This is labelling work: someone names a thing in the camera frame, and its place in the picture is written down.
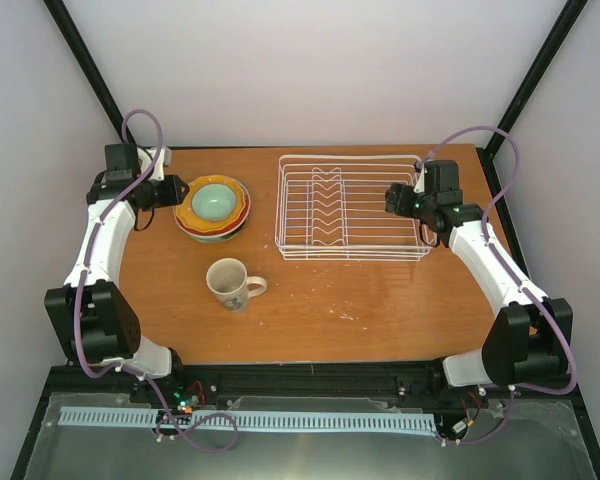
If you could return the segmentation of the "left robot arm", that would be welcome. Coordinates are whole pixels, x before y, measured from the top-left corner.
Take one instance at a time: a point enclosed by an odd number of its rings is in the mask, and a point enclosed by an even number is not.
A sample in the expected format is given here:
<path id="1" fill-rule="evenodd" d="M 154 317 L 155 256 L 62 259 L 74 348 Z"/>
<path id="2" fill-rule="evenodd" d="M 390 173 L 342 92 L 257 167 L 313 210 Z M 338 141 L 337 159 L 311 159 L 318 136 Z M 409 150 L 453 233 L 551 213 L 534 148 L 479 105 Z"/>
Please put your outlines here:
<path id="1" fill-rule="evenodd" d="M 105 148 L 106 168 L 86 195 L 88 223 L 74 267 L 62 287 L 50 289 L 44 306 L 66 358 L 89 369 L 127 369 L 166 402 L 181 400 L 188 378 L 173 368 L 175 352 L 146 338 L 138 317 L 119 289 L 128 236 L 141 212 L 175 207 L 189 192 L 167 175 L 167 147 L 133 144 Z"/>

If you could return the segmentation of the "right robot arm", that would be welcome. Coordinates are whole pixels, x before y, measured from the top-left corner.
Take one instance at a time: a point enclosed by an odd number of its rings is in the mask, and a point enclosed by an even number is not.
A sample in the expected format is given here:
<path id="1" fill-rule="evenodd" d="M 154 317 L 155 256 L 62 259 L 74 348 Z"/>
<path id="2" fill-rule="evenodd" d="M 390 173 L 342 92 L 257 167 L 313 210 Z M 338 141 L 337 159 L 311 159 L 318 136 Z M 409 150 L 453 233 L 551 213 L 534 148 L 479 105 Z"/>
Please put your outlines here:
<path id="1" fill-rule="evenodd" d="M 455 162 L 427 162 L 415 185 L 392 184 L 385 210 L 435 233 L 469 270 L 494 313 L 481 348 L 442 360 L 447 386 L 515 385 L 547 392 L 544 381 L 576 372 L 570 305 L 537 287 L 501 245 L 481 207 L 464 201 Z"/>

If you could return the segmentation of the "mint green floral bowl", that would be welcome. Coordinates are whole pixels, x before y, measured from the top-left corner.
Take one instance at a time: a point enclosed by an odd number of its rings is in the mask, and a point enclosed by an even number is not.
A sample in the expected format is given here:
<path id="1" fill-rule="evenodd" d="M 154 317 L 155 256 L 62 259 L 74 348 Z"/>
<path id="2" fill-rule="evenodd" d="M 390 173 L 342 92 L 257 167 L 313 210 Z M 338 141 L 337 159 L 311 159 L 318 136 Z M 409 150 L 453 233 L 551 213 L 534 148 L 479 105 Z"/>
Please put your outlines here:
<path id="1" fill-rule="evenodd" d="M 191 205 L 198 217 L 210 222 L 219 222 L 229 217 L 236 202 L 236 195 L 230 187 L 212 183 L 196 191 Z"/>

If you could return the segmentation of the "cream dragon mug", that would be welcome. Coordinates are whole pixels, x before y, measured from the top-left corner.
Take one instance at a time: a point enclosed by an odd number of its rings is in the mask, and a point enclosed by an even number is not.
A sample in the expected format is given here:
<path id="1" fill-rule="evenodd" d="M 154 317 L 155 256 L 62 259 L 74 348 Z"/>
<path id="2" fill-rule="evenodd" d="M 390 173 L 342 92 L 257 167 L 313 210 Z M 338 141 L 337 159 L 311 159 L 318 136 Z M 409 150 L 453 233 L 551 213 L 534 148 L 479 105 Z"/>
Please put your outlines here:
<path id="1" fill-rule="evenodd" d="M 267 291 L 267 281 L 250 276 L 246 266 L 237 259 L 223 258 L 206 272 L 206 285 L 215 298 L 229 311 L 244 311 L 250 300 Z"/>

